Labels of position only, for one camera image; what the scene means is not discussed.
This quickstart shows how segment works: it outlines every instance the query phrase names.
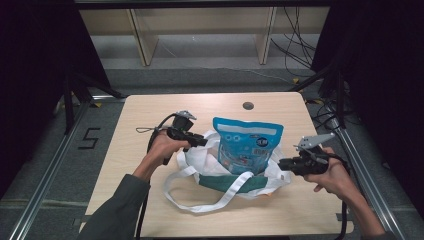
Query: dark green sleeve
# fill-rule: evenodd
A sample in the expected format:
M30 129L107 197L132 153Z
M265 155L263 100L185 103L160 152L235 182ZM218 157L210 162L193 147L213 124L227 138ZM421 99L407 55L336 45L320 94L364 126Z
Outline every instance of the dark green sleeve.
M94 212L77 239L133 239L138 213L149 189L147 182L125 175L113 196Z

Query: hand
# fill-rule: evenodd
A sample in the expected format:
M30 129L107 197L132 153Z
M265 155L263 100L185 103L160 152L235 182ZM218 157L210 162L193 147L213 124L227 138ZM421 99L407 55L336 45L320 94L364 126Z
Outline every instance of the hand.
M334 153L331 148L324 148L323 151ZM314 189L315 192L325 188L327 192L336 194L338 198L344 201L353 213L362 236L372 238L382 236L385 233L379 219L369 207L364 196L356 188L339 160L330 158L328 169L325 173L305 175L304 179L307 182L318 184Z
M142 180L149 181L156 168L163 164L163 160L170 158L174 152L177 152L181 148L190 148L190 144L187 141L177 141L169 138L166 130L160 131L153 141L149 152L143 158L133 175Z
M326 153L334 153L331 148L323 148ZM314 191L319 192L325 188L327 192L334 193L341 200L347 200L352 194L359 193L343 164L334 158L329 159L328 169L323 174L308 174L304 176L307 182L314 182L318 185Z

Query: gray floor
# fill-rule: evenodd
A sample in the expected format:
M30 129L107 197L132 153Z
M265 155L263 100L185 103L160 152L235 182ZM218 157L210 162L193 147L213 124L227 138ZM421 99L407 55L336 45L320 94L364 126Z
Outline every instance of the gray floor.
M305 39L315 45L318 37L307 35ZM282 47L288 44L284 36L275 36L273 39ZM259 65L253 41L253 36L250 35L163 36L151 66L142 67L132 36L93 37L113 88L122 93L253 92L289 89L293 78L297 77L285 70L284 55L271 45L267 64ZM300 48L291 50L303 56ZM287 66L291 72L312 74L289 58ZM319 84L318 81L305 89L304 97L316 99ZM93 90L93 94L103 93ZM122 102L111 101L87 110L34 219L27 239L75 239L122 106ZM311 116L315 116L321 106L307 104ZM382 158L365 127L355 115L350 115L347 119L349 135L361 157L365 159L367 168L395 215L405 239L422 239L423 220L390 170L381 166ZM64 111L60 108L56 117L52 118L32 160L23 166L3 197L0 205L0 239L8 238L33 195L63 138L64 123ZM88 128L99 128L91 131L89 135L99 140L95 149L82 150L80 147L91 144L82 140ZM317 131L328 132L323 127ZM324 145L331 146L336 152L344 155L342 145L337 139ZM290 239L334 237L335 235L313 235L293 236ZM355 229L345 239L358 238L359 232Z

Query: white bag strap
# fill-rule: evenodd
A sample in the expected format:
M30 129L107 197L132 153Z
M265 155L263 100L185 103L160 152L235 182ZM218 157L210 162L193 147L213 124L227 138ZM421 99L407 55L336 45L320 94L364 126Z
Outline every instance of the white bag strap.
M231 201L231 199L236 195L238 190L246 183L246 181L253 176L252 172L245 172L245 173L241 174L234 181L234 183L228 188L227 192L225 192L225 194L222 196L222 198L218 202L216 202L215 204L198 205L198 206L192 206L192 207L178 204L174 200L174 198L172 198L172 196L169 194L171 182L173 180L177 179L177 178L188 177L188 176L191 176L193 174L198 174L198 172L196 171L196 169L194 167L189 166L189 167L187 167L187 168L185 168L185 169L183 169L179 172L175 172L175 173L169 175L168 178L165 180L165 183L164 183L164 186L163 186L163 192L164 192L166 198L168 198L169 201L174 203L180 209L188 210L188 211L191 211L193 213L210 212L210 211L214 211L214 210L225 207Z

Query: table surface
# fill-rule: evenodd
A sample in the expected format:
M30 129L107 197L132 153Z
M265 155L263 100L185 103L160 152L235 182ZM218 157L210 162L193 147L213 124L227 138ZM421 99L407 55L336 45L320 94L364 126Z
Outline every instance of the table surface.
M245 102L254 104L245 110ZM215 116L245 121L264 121L284 126L281 139L286 157L298 156L293 145L302 136L316 135L300 94L215 93L136 95L127 98L104 160L86 215L110 198L122 177L132 173L145 154L149 133L137 127L157 126L171 113L189 110L197 117L190 131L202 134L213 129ZM169 202L162 186L178 171L176 154L168 166L159 167L151 179L152 188L142 228L144 237L281 236L339 233L341 201L326 191L313 192L314 184L292 174L292 183L271 196L254 200L235 197L223 209L203 214L183 211ZM192 177L176 180L171 194L181 204L215 203L221 192L196 185ZM348 222L347 232L353 230Z

